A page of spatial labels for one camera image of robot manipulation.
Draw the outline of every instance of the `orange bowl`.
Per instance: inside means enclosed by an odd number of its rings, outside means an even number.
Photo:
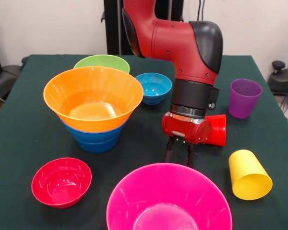
[[[132,75],[107,67],[71,69],[52,78],[44,100],[74,129],[105,132],[121,126],[141,103],[143,88]]]

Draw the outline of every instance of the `green bowl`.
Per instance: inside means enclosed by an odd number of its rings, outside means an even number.
[[[88,66],[110,67],[122,70],[126,73],[129,73],[130,71],[130,66],[126,60],[122,59],[121,57],[108,54],[98,54],[83,58],[82,60],[78,61],[73,68],[76,69]]]

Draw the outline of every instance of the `red cup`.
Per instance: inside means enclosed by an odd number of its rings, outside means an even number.
[[[226,115],[206,116],[211,123],[211,134],[206,144],[224,147],[226,144]]]

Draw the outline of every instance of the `green cloth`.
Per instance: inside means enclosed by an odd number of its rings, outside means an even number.
[[[116,147],[106,153],[81,150],[59,118],[46,106],[43,89],[56,74],[71,69],[85,56],[32,55],[0,114],[0,229],[106,230],[108,198],[123,176],[132,170],[162,162],[168,137],[161,118],[170,106],[170,95],[161,104],[141,104],[132,114]],[[123,56],[131,74],[158,72],[174,78],[171,63]],[[228,114],[230,83],[253,79],[263,94],[248,119]],[[288,230],[288,123],[250,56],[224,56],[216,80],[220,89],[216,110],[227,114],[224,148],[197,146],[194,168],[209,177],[224,193],[235,230]],[[228,158],[248,149],[255,153],[273,179],[272,191],[259,200],[243,201],[231,190]],[[187,147],[176,143],[173,162],[184,163]],[[75,157],[92,170],[87,194],[75,206],[55,209],[39,203],[31,193],[36,171],[50,160]]]

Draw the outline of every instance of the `red robot arm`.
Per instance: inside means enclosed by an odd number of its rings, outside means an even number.
[[[124,0],[122,16],[133,53],[143,58],[173,62],[175,82],[170,112],[162,119],[163,131],[170,136],[166,161],[173,140],[188,142],[189,160],[193,144],[205,143],[211,124],[207,110],[214,110],[218,89],[213,85],[219,72],[223,38],[212,22],[175,22],[155,16],[156,0]]]

